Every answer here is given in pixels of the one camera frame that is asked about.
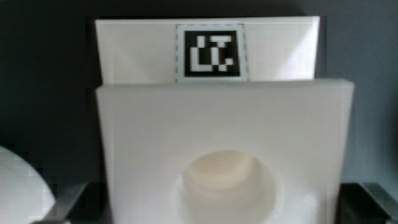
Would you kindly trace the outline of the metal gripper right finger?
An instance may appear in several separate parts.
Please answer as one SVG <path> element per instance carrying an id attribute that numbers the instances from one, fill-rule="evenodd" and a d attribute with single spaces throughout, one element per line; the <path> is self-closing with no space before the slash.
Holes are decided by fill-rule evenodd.
<path id="1" fill-rule="evenodd" d="M 359 186 L 366 192 L 366 197 L 377 204 L 377 208 L 388 215 L 384 224 L 398 224 L 398 201 L 388 193 L 382 185 L 375 182 L 363 182 Z"/>

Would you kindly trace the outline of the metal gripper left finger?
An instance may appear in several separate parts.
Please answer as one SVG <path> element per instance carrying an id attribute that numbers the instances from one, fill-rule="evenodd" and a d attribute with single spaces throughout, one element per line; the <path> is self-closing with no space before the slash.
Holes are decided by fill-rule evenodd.
<path id="1" fill-rule="evenodd" d="M 73 214 L 73 210 L 77 208 L 78 200 L 84 195 L 84 191 L 87 189 L 89 184 L 80 183 L 70 186 L 64 190 L 59 198 L 55 199 L 55 204 L 50 208 L 50 211 L 45 217 L 32 222 L 32 224 L 68 224 L 70 218 Z"/>

